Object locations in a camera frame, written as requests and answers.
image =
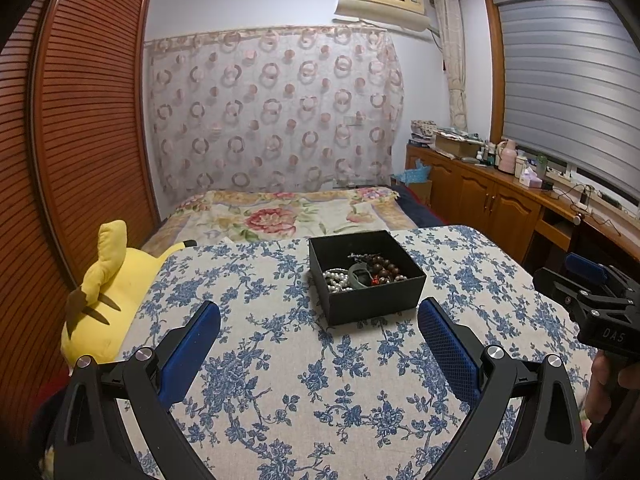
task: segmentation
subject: wardrobe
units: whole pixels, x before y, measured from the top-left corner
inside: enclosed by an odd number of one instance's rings
[[[148,0],[34,0],[0,53],[0,425],[24,439],[65,373],[68,293],[100,224],[158,228],[142,120]]]

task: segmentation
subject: black box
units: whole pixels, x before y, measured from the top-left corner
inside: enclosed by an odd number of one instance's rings
[[[407,279],[329,294],[322,273],[329,269],[351,267],[355,263],[348,257],[351,253],[380,254],[396,264]],[[309,264],[329,325],[416,308],[427,279],[422,269],[388,231],[309,238]]]

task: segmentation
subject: air conditioner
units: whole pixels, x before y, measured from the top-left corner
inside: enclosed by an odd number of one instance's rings
[[[429,26],[424,0],[339,0],[336,14],[421,32]]]

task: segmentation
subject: wooden desk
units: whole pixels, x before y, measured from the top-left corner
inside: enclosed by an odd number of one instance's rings
[[[540,245],[532,240],[548,240],[563,252],[574,250],[580,237],[598,234],[616,250],[625,253],[628,263],[640,266],[640,248],[613,227],[600,225],[586,216],[579,226],[573,223],[577,211],[571,200],[553,191],[524,187],[518,180],[495,168],[451,160],[428,148],[407,146],[406,168],[414,168],[416,159],[431,166],[431,208],[451,224],[464,224],[487,235],[516,261],[527,267],[544,264]]]

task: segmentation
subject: plush toy ear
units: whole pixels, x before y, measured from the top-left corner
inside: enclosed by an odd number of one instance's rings
[[[102,224],[98,231],[98,261],[82,279],[82,291],[88,305],[98,301],[100,287],[108,282],[122,266],[127,254],[127,225],[122,220]]]
[[[76,325],[78,325],[78,320],[84,307],[86,307],[86,295],[82,289],[78,287],[66,298],[66,333],[69,338],[71,338],[71,333],[76,328]]]

